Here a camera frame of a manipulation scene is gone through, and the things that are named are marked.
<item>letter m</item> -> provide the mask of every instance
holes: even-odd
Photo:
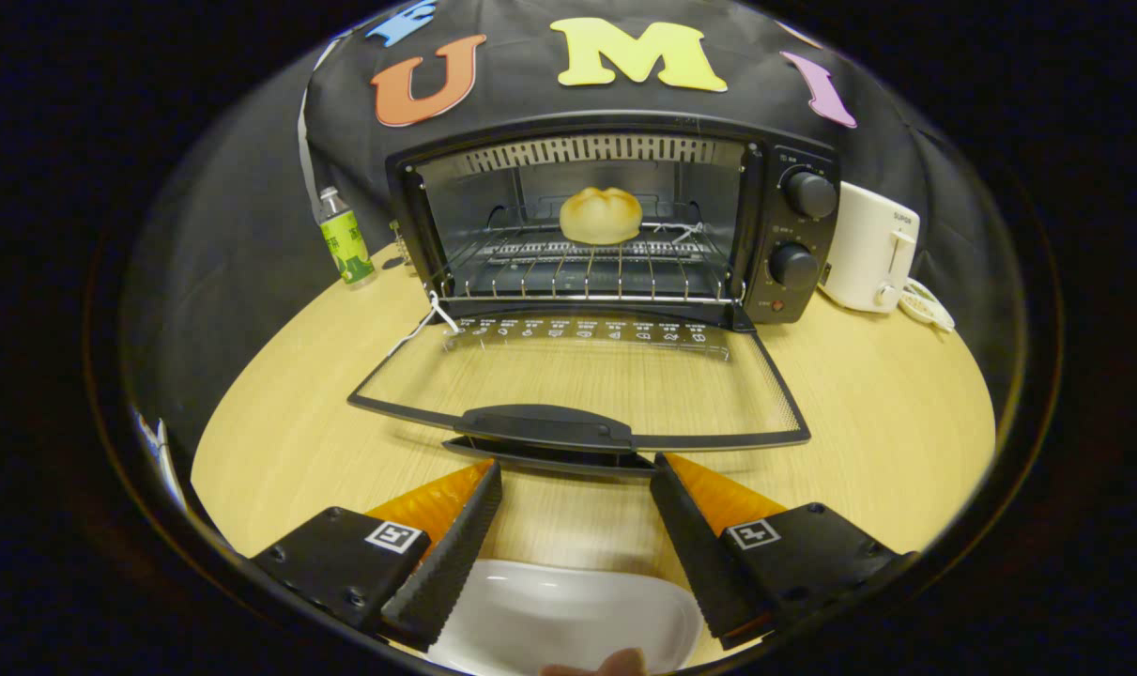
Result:
[[[727,82],[715,76],[702,51],[702,31],[687,25],[655,22],[633,39],[606,19],[561,19],[551,24],[568,43],[568,69],[559,74],[559,84],[609,84],[615,74],[601,66],[601,55],[609,57],[625,76],[644,82],[662,57],[659,81],[690,90],[727,91]]]

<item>green label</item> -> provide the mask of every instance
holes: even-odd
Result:
[[[326,247],[331,248],[331,256],[335,258],[343,282],[354,284],[375,273],[372,258],[367,257],[367,245],[358,234],[358,223],[355,222],[352,211],[345,211],[323,223],[322,235],[325,236]]]

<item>blue letter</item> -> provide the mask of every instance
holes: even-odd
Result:
[[[434,5],[439,0],[415,2],[409,8],[402,9],[396,16],[388,18],[381,25],[375,26],[364,37],[382,35],[384,37],[384,47],[393,47],[397,42],[405,40],[406,35],[429,24],[434,18]]]

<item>white plate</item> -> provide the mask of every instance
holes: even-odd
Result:
[[[478,560],[431,662],[478,676],[536,676],[547,664],[598,668],[642,649],[647,671],[683,667],[702,633],[692,595],[646,575]]]

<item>oven vent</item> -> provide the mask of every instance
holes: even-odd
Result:
[[[587,136],[533,137],[489,145],[434,159],[417,170],[426,181],[445,181],[521,166],[598,159],[652,159],[739,167],[742,155],[744,148],[739,143],[719,141],[715,137],[597,133]]]

